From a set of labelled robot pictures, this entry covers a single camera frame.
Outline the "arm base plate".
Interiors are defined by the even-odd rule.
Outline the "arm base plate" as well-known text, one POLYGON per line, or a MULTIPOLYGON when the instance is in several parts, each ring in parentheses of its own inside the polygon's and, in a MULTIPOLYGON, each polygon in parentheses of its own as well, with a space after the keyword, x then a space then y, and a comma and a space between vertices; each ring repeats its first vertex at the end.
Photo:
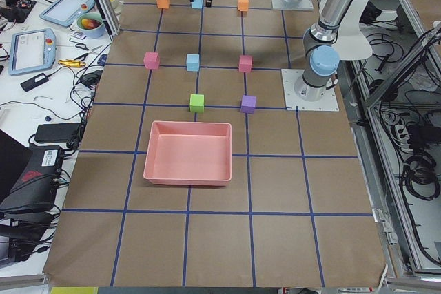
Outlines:
POLYGON ((273 10, 308 11, 314 9, 312 0, 271 0, 273 10))
POLYGON ((304 70, 282 69, 285 109, 289 111, 338 112, 331 79, 323 87, 311 87, 303 80, 304 70))

